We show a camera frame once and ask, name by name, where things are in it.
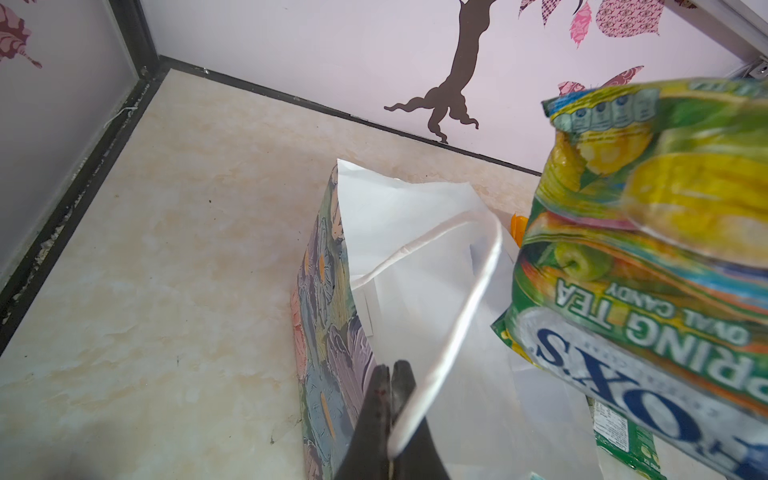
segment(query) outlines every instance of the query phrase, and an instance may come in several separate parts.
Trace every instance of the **candy bag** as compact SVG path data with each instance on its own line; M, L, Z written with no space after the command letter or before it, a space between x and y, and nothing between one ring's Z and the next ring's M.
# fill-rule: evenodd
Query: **candy bag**
M729 477L768 478L768 89L544 102L555 146L494 331Z

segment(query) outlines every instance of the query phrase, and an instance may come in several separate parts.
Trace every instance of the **black baseboard trim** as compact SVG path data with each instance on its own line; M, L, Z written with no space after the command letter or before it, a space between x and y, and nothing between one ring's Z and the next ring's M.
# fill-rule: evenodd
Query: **black baseboard trim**
M541 172L531 170L530 168L520 167L515 164L510 164L498 158L489 157L488 155L476 154L471 151L462 150L461 148L452 147L451 145L441 144L437 140L429 140L428 138L420 137L418 135L409 134L404 131L396 130L395 128L385 127L384 125L373 123L372 121L363 120L362 118L355 117L344 113L343 111L335 110L325 105L317 104L313 101L305 100L297 96L283 93L282 91L273 90L272 88L262 87L261 85L250 83L249 81L240 80L239 78L231 77L226 74L219 73L217 71L208 70L206 68L198 67L196 65L189 64L185 61L176 60L175 58L160 56L163 65L173 68L174 70L182 71L184 73L195 75L196 77L207 78L209 80L217 81L219 83L229 85L231 87L239 88L241 90L247 90L255 94L264 95L265 97L274 98L275 100L286 101L290 104L299 105L300 107L309 108L310 110L318 111L320 113L332 115L333 117L343 118L363 124L367 127L373 127L378 130L389 132L390 134L399 135L400 137L410 138L411 140L420 141L424 144L432 145L433 147L445 148L446 150L454 151L457 154L467 155L468 157L478 158L490 162L492 164L501 165L503 167L511 168L513 170L519 170L526 174L541 176Z
M139 80L122 106L136 110L123 110L111 121L0 292L0 353L22 322L167 72L167 68L161 67L151 80Z

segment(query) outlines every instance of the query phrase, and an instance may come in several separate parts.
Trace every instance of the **green apple illustration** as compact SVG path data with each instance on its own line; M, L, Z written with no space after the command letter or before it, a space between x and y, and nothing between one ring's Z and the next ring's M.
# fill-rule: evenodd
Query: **green apple illustration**
M569 276L585 282L597 280L614 265L614 258L607 253L580 243L558 243L554 258Z

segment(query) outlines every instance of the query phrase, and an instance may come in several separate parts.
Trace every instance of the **gift bag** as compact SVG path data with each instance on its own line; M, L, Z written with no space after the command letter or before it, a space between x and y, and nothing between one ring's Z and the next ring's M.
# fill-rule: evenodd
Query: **gift bag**
M331 480L376 362L410 361L419 382L478 275L488 239L471 224L350 287L404 245L468 210L469 184L408 184L345 161L333 169L291 297L308 478ZM427 419L460 478L599 479L584 397L498 342L517 247L505 251Z

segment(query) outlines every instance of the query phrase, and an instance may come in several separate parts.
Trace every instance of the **floor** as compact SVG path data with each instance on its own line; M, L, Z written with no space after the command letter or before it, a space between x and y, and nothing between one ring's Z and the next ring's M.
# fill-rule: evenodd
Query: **floor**
M338 157L507 214L538 182L171 71L0 357L5 476L305 478L289 295Z

